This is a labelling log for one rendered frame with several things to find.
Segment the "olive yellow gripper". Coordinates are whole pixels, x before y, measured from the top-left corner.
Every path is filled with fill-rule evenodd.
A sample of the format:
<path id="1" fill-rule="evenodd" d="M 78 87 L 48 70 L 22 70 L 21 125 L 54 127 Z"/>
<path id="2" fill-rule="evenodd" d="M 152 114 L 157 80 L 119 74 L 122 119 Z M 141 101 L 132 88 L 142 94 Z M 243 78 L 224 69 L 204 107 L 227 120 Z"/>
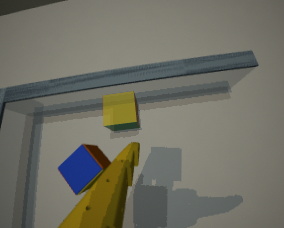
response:
<path id="1" fill-rule="evenodd" d="M 128 186 L 139 163 L 140 143 L 128 144 L 58 228 L 122 228 Z"/>

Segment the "grey side wall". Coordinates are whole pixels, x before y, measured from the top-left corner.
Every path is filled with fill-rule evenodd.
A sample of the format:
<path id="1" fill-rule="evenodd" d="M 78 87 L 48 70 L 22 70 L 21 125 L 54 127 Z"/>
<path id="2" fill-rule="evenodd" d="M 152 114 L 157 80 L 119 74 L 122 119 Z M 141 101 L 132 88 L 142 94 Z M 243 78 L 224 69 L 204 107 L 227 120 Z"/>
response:
<path id="1" fill-rule="evenodd" d="M 0 102 L 0 228 L 32 228 L 41 123 Z"/>

